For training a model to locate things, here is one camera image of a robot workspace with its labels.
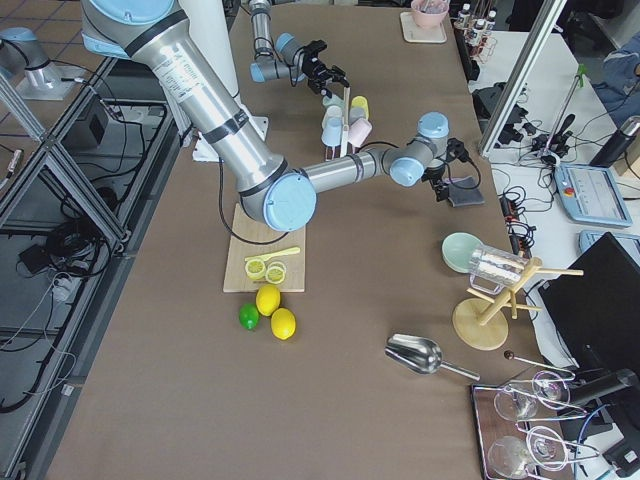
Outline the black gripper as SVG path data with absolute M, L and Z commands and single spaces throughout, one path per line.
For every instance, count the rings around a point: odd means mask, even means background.
M 309 88 L 322 97 L 331 98 L 333 92 L 328 87 L 330 83 L 349 86 L 347 74 L 337 65 L 329 69 L 319 59 L 319 54 L 327 48 L 324 40 L 313 40 L 302 47 L 302 72 L 308 79 Z
M 423 181 L 428 182 L 436 195 L 436 201 L 448 200 L 450 197 L 450 184 L 444 183 L 445 167 L 427 168 L 423 173 Z

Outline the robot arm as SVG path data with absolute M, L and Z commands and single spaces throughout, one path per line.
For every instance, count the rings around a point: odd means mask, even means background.
M 88 50 L 146 65 L 236 177 L 244 212 L 280 232 L 312 218 L 319 193 L 388 174 L 413 186 L 446 152 L 449 125 L 423 115 L 404 147 L 373 148 L 299 170 L 272 152 L 238 100 L 221 2 L 84 1 Z
M 288 79 L 292 86 L 303 80 L 315 93 L 331 98 L 330 84 L 350 87 L 346 72 L 337 65 L 327 66 L 320 54 L 327 49 L 324 40 L 313 40 L 302 45 L 290 33 L 282 33 L 276 40 L 271 35 L 271 9 L 285 1 L 253 0 L 248 2 L 248 13 L 253 32 L 254 61 L 250 73 L 254 82 L 265 83 Z

